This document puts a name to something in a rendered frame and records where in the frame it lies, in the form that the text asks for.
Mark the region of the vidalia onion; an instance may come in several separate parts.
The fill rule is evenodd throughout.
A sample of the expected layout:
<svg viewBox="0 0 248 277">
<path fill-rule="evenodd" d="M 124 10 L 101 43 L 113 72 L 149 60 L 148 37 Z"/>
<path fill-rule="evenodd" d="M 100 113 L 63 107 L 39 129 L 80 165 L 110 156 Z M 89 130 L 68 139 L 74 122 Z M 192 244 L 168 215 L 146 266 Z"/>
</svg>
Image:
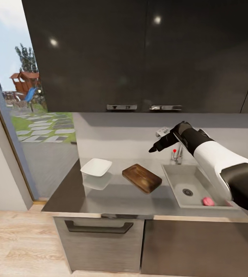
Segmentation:
<svg viewBox="0 0 248 277">
<path fill-rule="evenodd" d="M 210 197 L 205 197 L 205 198 L 203 198 L 203 204 L 205 206 L 213 206 L 214 202 Z"/>
</svg>

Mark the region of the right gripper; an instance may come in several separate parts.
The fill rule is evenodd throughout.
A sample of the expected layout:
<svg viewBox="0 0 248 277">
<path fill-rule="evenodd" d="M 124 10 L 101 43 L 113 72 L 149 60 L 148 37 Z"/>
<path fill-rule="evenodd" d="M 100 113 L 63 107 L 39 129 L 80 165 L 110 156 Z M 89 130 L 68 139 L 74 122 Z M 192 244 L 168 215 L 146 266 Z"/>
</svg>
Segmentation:
<svg viewBox="0 0 248 277">
<path fill-rule="evenodd" d="M 164 137 L 162 137 L 159 141 L 154 143 L 154 146 L 149 150 L 149 153 L 151 152 L 156 152 L 157 150 L 160 152 L 165 148 L 168 148 L 170 146 L 172 146 L 173 144 L 171 144 L 168 140 L 167 140 L 167 135 L 165 135 Z"/>
</svg>

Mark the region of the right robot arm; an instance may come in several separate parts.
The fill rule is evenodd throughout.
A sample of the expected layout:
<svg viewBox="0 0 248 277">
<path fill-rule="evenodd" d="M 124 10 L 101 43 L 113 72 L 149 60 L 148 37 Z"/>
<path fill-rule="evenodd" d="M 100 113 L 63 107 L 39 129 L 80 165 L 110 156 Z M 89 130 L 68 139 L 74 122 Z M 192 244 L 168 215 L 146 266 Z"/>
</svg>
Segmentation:
<svg viewBox="0 0 248 277">
<path fill-rule="evenodd" d="M 225 200 L 235 202 L 248 216 L 248 159 L 223 147 L 202 129 L 196 131 L 188 122 L 181 122 L 170 130 L 156 131 L 159 141 L 149 153 L 160 152 L 177 142 L 190 152 L 210 182 Z"/>
</svg>

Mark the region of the cutting board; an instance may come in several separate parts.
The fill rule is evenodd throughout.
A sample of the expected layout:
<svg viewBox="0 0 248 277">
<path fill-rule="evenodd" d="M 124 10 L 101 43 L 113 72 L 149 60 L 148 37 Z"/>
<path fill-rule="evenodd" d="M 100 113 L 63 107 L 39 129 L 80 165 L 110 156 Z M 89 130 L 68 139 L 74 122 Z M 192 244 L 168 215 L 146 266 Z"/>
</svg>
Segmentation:
<svg viewBox="0 0 248 277">
<path fill-rule="evenodd" d="M 162 179 L 160 177 L 139 164 L 134 164 L 133 166 L 123 170 L 122 174 L 146 193 L 149 193 L 160 183 L 162 183 Z"/>
</svg>

